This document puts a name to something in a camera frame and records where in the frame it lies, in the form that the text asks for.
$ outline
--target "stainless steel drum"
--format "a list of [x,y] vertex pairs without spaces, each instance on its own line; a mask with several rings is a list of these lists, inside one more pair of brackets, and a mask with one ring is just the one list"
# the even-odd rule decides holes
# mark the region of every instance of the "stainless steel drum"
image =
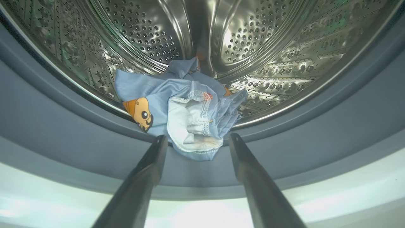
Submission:
[[1,0],[56,76],[126,112],[117,69],[159,74],[202,52],[205,73],[246,89],[237,127],[310,98],[349,69],[402,0]]

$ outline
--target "gray bar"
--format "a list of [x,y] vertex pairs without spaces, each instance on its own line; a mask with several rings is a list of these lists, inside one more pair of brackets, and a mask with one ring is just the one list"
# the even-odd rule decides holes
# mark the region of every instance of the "gray bar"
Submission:
[[254,227],[305,228],[297,213],[242,138],[236,133],[231,133],[229,139],[235,175],[245,187]]
[[156,137],[94,223],[93,228],[143,228],[152,188],[162,177],[166,149],[167,138]]

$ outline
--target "white fabric lining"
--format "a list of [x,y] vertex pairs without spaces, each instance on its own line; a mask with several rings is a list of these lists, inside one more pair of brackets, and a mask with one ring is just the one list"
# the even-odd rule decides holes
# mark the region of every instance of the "white fabric lining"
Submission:
[[169,99],[167,132],[173,143],[182,151],[212,153],[223,145],[223,138],[211,137],[209,133],[209,101],[204,96]]

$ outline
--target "cartoon print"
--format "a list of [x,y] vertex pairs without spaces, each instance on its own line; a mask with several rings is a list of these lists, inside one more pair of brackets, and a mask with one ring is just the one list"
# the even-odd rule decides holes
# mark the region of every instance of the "cartoon print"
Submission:
[[224,96],[228,97],[228,96],[232,95],[232,93],[229,91],[229,89],[226,86],[224,86],[224,88],[225,88],[225,91],[226,91]]
[[148,132],[153,125],[153,116],[149,111],[149,102],[145,97],[123,103],[125,109],[139,127]]

